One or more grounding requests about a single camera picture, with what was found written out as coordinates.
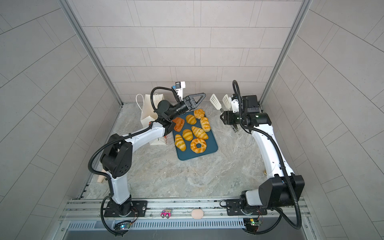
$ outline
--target wall tile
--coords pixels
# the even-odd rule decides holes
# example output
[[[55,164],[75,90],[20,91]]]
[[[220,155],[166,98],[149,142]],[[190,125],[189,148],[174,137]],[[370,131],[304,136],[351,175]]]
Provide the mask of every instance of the wall tile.
[[[383,220],[384,174],[350,132],[327,146],[330,154],[372,221]]]
[[[66,41],[32,64],[24,73],[48,93],[81,59],[72,42]]]
[[[55,174],[55,172],[59,168],[58,165],[53,164],[50,161],[47,161],[44,158],[39,157],[37,155],[32,159],[31,164],[33,164],[33,165],[35,165],[37,167],[40,167],[40,168],[42,168],[44,170],[47,170],[48,172],[51,172],[53,174]]]
[[[81,58],[85,58],[88,53],[87,51],[85,50],[83,44],[80,42],[80,39],[77,35],[73,36],[70,38],[72,44],[74,45],[74,47],[76,48],[76,50],[79,52]]]
[[[334,130],[332,130],[329,134],[327,134],[325,137],[323,137],[322,141],[325,146],[328,146],[331,142],[335,141],[347,131],[348,128],[344,125],[344,123],[342,123],[337,126]]]
[[[360,143],[384,130],[383,112],[331,65],[326,66],[313,86]],[[356,109],[360,117],[351,118]]]
[[[311,83],[327,65],[327,62],[299,37],[293,41],[288,56]]]
[[[193,1],[135,1],[141,26],[194,26]]]
[[[380,235],[373,226],[371,220],[362,208],[359,200],[353,194],[350,187],[343,187],[327,193],[327,197],[340,220],[349,240],[353,239],[377,239]],[[356,228],[353,216],[359,213],[360,227]]]
[[[265,1],[261,5],[257,27],[292,27],[301,2]]]
[[[150,27],[98,27],[107,48],[154,48]]]
[[[16,240],[31,239],[39,240],[43,237],[52,218],[30,215],[25,222]]]
[[[261,48],[282,48],[291,28],[265,28]]]
[[[193,2],[194,26],[201,26],[201,1]]]
[[[256,82],[261,69],[261,67],[223,67],[221,81]]]
[[[295,98],[320,138],[325,137],[342,123],[308,80],[304,80],[297,90]]]
[[[16,238],[52,177],[52,173],[28,165],[0,203],[2,238]],[[17,211],[10,206],[17,206]]]
[[[125,67],[105,67],[105,71],[111,82],[131,82],[131,78]]]
[[[153,86],[148,82],[141,83],[116,83],[120,94],[150,94]]]
[[[332,26],[332,22],[313,11],[308,11],[297,35],[310,45],[311,48],[317,50]]]
[[[347,237],[341,225],[322,227],[326,237]]]
[[[215,82],[217,67],[176,67],[178,81]]]
[[[133,24],[135,26],[141,26],[139,15],[137,14],[137,10],[136,10],[135,1],[134,0],[128,0],[127,3],[128,3],[128,7],[129,7],[129,12],[131,13]]]
[[[85,122],[86,118],[79,110],[71,107],[37,154],[60,165]]]
[[[202,1],[201,26],[249,27],[254,5],[250,1]]]
[[[384,89],[379,67],[384,64],[384,53],[346,30],[337,31],[322,56],[367,98]]]
[[[194,66],[193,48],[148,48],[153,66]]]
[[[75,35],[72,26],[61,9],[44,15],[44,19],[62,43]]]
[[[258,48],[264,31],[265,28],[212,28],[210,47]]]
[[[297,171],[305,179],[305,191],[321,226],[339,225],[340,222],[325,195],[309,161],[297,167]]]
[[[7,194],[53,130],[54,127],[34,112],[29,112],[3,139],[0,143],[2,153],[0,195]]]
[[[383,142],[384,132],[381,132],[361,144],[365,151],[367,151],[369,156],[382,171],[384,171],[384,147],[382,144]]]
[[[36,19],[41,27],[44,29],[44,31],[48,34],[49,38],[54,42],[56,46],[59,46],[61,44],[59,38],[56,36],[55,32],[52,30],[52,28],[49,26],[47,21],[44,19],[43,16]]]
[[[88,113],[92,113],[107,88],[108,87],[104,80],[100,75],[98,75],[80,95],[78,102],[87,110]]]
[[[88,120],[84,124],[84,127],[80,131],[78,137],[83,140],[86,144],[91,145],[106,114],[107,112],[101,107],[101,105],[97,104],[95,109],[89,116]]]
[[[279,74],[290,90],[294,88],[302,75],[300,69],[288,56],[284,59],[284,62],[279,70]]]
[[[88,170],[89,159],[100,147],[101,144],[94,139],[83,161],[81,162],[80,167],[77,166],[77,172],[74,172],[76,175],[73,177],[73,180],[71,178],[72,182],[70,182],[66,195],[77,197],[83,191],[84,186],[91,175]]]
[[[0,73],[12,79],[55,47],[37,20],[3,33],[0,36]]]
[[[383,12],[384,5],[380,0],[356,1],[353,4],[348,0],[342,0],[327,1],[319,13],[326,19],[364,39],[379,22]]]
[[[59,169],[41,196],[39,204],[56,208],[60,206],[85,154],[86,151],[77,144],[74,143],[71,146]]]
[[[133,26],[126,1],[75,0],[85,26]]]
[[[210,46],[210,28],[154,27],[152,34],[155,36],[158,48],[209,48]]]
[[[44,92],[23,73],[0,88],[0,139],[9,133],[44,95]]]
[[[241,48],[202,48],[201,66],[239,66]]]
[[[334,191],[336,189],[348,186],[347,181],[345,180],[344,176],[341,175],[340,177],[334,178],[332,180],[329,180],[328,182],[325,182],[321,185],[324,189],[324,192],[330,192]]]
[[[342,175],[308,119],[295,129],[295,133],[321,184]]]
[[[281,84],[279,90],[277,91],[276,97],[292,125],[303,112],[303,110],[284,82]]]
[[[293,131],[285,113],[280,115],[280,117],[276,120],[276,123],[292,159],[298,158],[301,154],[304,153],[304,150],[301,147],[300,142],[297,139],[296,134]]]
[[[0,8],[0,15],[14,28],[58,8],[60,7],[55,1],[4,0]]]
[[[281,52],[280,48],[249,49],[246,66],[273,67]]]
[[[85,88],[79,76],[72,70],[43,97],[39,105],[61,121]]]
[[[94,48],[105,48],[105,43],[103,38],[100,35],[100,32],[95,26],[84,26],[82,27],[85,35],[87,36],[89,42]]]

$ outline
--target bread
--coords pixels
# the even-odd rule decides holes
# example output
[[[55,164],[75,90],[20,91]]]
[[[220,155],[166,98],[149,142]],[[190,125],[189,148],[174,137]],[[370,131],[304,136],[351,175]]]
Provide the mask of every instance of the bread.
[[[195,111],[193,111],[193,114],[197,119],[201,119],[202,117],[204,117],[205,112],[203,111],[203,109],[196,109]]]
[[[185,123],[184,119],[179,118],[179,117],[173,119],[172,122],[176,123],[176,125],[173,128],[176,132],[180,132],[184,126],[184,123]]]
[[[193,115],[187,115],[185,117],[185,119],[187,120],[187,123],[189,123],[191,125],[193,125],[197,122],[195,116],[193,116]]]
[[[195,138],[191,142],[191,150],[195,153],[202,153],[207,149],[207,143],[204,141],[204,139],[201,138]]]
[[[189,129],[184,129],[183,138],[187,141],[191,141],[193,139],[192,131]]]
[[[208,139],[206,132],[204,132],[204,130],[199,127],[192,126],[192,132],[197,138],[202,138],[205,140]]]
[[[209,124],[208,118],[202,117],[200,119],[200,124],[204,132],[209,132],[211,130],[211,125]]]
[[[179,134],[175,135],[175,145],[178,149],[180,149],[183,152],[187,149],[187,146],[185,145],[183,138]]]

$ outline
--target wire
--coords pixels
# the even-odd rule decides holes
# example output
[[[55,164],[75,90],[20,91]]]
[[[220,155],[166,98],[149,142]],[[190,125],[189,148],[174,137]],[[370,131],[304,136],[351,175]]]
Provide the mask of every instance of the wire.
[[[252,131],[255,131],[255,132],[258,132],[258,133],[261,133],[263,135],[265,135],[268,140],[271,141],[272,145],[274,146],[275,148],[275,151],[276,151],[276,154],[277,154],[277,157],[279,158],[279,162],[280,162],[280,169],[283,171],[283,175],[284,175],[284,182],[286,183],[287,187],[288,187],[288,190],[289,190],[289,194],[290,194],[290,197],[292,198],[293,200],[293,205],[295,207],[295,212],[296,212],[296,224],[294,224],[284,213],[283,213],[283,210],[280,209],[280,208],[276,208],[276,207],[272,207],[271,209],[273,210],[276,210],[281,217],[283,217],[289,225],[291,225],[293,228],[295,229],[300,229],[301,228],[301,213],[300,213],[300,208],[299,208],[299,204],[298,204],[298,200],[297,200],[297,196],[295,194],[295,191],[293,190],[293,186],[292,186],[292,183],[291,183],[291,180],[289,179],[289,176],[288,176],[288,173],[285,169],[285,164],[284,164],[284,160],[283,160],[283,156],[280,152],[280,149],[279,147],[277,146],[277,143],[275,142],[275,140],[266,132],[264,132],[263,130],[260,130],[260,129],[257,129],[257,128],[254,128],[254,127],[248,127],[248,126],[244,126],[243,125],[243,122],[242,122],[242,98],[241,98],[241,95],[240,95],[240,89],[239,89],[239,86],[237,84],[237,81],[236,80],[233,80],[232,82],[232,87],[233,87],[233,90],[235,92],[235,95],[237,97],[237,100],[238,100],[238,103],[239,103],[239,117],[240,117],[240,126],[245,130],[245,129],[249,129],[249,130],[252,130]]]

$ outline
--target white paper bag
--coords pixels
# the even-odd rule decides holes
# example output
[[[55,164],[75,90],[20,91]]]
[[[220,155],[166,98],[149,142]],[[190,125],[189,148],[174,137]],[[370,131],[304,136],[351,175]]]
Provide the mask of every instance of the white paper bag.
[[[137,102],[137,96],[140,95],[143,98],[143,106],[140,107],[139,103]],[[155,104],[155,107],[157,108],[157,105],[161,100],[163,100],[163,94],[155,94],[153,95],[153,103]],[[151,104],[151,96],[149,94],[145,94],[145,97],[141,94],[136,95],[136,103],[141,109],[141,125],[143,127],[148,127],[149,122],[154,121],[157,119],[157,113],[153,111],[152,104]],[[159,137],[155,140],[152,140],[149,142],[150,145],[166,145],[167,144],[167,136]]]

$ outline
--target round pad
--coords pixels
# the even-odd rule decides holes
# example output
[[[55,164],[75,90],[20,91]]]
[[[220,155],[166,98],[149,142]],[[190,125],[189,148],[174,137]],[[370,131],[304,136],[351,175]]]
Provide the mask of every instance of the round pad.
[[[192,218],[193,219],[202,219],[204,216],[204,212],[201,209],[194,209],[192,210]]]

